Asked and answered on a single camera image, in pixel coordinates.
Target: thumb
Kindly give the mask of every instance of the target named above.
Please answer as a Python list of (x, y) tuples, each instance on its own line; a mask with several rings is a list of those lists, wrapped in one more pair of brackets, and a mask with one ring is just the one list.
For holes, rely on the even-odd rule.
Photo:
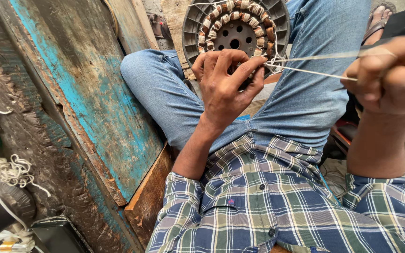
[(248, 104), (256, 97), (257, 94), (263, 89), (263, 80), (265, 76), (265, 69), (259, 68), (252, 77), (252, 82), (246, 86), (246, 89), (242, 92), (243, 99)]

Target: wrist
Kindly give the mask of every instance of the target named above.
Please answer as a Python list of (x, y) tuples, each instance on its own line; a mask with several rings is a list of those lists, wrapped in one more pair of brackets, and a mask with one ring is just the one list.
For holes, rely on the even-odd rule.
[(213, 142), (223, 131), (224, 129), (220, 129), (211, 122), (204, 112), (201, 114), (198, 125), (195, 129), (200, 140), (207, 142)]

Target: wooden board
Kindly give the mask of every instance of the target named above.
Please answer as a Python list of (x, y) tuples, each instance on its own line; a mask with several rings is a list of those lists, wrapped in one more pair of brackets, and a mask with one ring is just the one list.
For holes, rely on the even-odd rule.
[(182, 25), (184, 23), (185, 13), (187, 13), (187, 8), (190, 2), (191, 0), (161, 0), (160, 5), (162, 6), (162, 12), (166, 19), (166, 23), (170, 28), (173, 43), (180, 65), (182, 66), (184, 76), (189, 80), (195, 80), (195, 75), (185, 59), (182, 48)]
[(121, 77), (123, 54), (102, 7), (94, 0), (0, 0), (0, 17), (111, 196), (124, 205), (163, 144)]
[(127, 54), (159, 50), (153, 29), (140, 0), (107, 0), (118, 20), (118, 38)]
[(170, 157), (171, 147), (166, 145), (124, 209), (127, 220), (144, 248), (148, 246), (157, 214), (162, 208), (165, 179), (173, 167)]
[(51, 193), (27, 186), (35, 219), (66, 215), (95, 253), (143, 252), (76, 139), (66, 134), (63, 115), (50, 97), (39, 95), (29, 74), (0, 25), (0, 110), (13, 111), (0, 115), (0, 157), (27, 159), (35, 183)]

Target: jeans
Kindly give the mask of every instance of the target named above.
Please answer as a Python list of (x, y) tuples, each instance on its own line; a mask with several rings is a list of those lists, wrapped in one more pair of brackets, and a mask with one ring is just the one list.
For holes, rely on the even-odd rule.
[[(358, 51), (370, 0), (291, 0), (290, 58)], [(288, 62), (288, 67), (341, 75), (354, 58)], [(176, 51), (142, 50), (127, 55), (121, 73), (136, 98), (181, 150), (204, 111), (204, 103), (182, 82)], [(210, 152), (248, 134), (257, 145), (281, 135), (323, 149), (330, 127), (346, 110), (348, 95), (339, 79), (284, 70), (263, 107), (249, 120), (234, 120)]]

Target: hand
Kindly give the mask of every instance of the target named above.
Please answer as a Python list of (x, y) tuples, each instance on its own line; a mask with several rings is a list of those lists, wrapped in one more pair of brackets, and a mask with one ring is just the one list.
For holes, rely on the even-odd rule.
[[(234, 49), (209, 51), (196, 58), (192, 71), (199, 82), (205, 108), (200, 122), (204, 121), (214, 136), (220, 135), (263, 89), (265, 69), (258, 67), (265, 61), (262, 56), (249, 59), (245, 52)], [(228, 68), (239, 62), (242, 64), (229, 75)], [(238, 91), (255, 69), (252, 83), (243, 92)]]
[(368, 112), (405, 115), (405, 37), (370, 49), (382, 55), (363, 56), (354, 61), (341, 80)]

